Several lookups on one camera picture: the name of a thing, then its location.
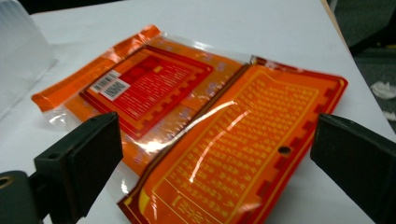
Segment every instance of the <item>dark floor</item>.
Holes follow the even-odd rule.
[[[117,1],[120,0],[19,0],[29,14]]]
[[[353,46],[387,26],[395,8],[396,0],[338,0],[334,14],[346,43]],[[396,49],[374,45],[356,55],[354,59],[368,86],[377,81],[396,86]],[[382,110],[396,112],[395,98],[375,99]],[[396,132],[396,122],[389,123]]]

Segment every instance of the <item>transparent plastic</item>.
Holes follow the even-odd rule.
[[[347,81],[170,37],[148,26],[33,100],[53,123],[119,113],[131,221],[264,221]]]
[[[0,119],[54,63],[54,53],[18,1],[0,0]]]

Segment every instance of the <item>hang hole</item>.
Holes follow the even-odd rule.
[[[291,148],[290,147],[280,147],[277,152],[283,156],[289,156],[291,153]]]

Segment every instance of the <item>orange packaging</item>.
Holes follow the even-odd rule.
[[[117,111],[123,161],[142,175],[241,68],[239,62],[171,41],[149,26],[32,98],[43,112],[61,105],[80,121]],[[120,83],[129,89],[113,99],[106,91],[114,92]]]
[[[119,202],[132,222],[261,223],[346,86],[258,57],[242,65],[151,25],[32,99],[80,121],[120,114],[123,161],[141,176]]]
[[[136,223],[262,223],[347,82],[263,59],[119,202]]]

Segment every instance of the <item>white surface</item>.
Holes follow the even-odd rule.
[[[390,100],[396,97],[396,87],[390,85],[388,82],[385,84],[382,81],[377,81],[370,89],[374,95],[383,100]]]
[[[0,119],[54,62],[53,51],[18,1],[0,0]]]
[[[33,16],[57,63],[0,121],[0,172],[34,171],[33,158],[62,136],[30,96],[64,77],[147,24],[218,49],[262,57],[349,81],[335,114],[395,141],[320,1],[124,1]],[[127,222],[105,189],[79,223]],[[267,223],[372,223],[306,155]]]

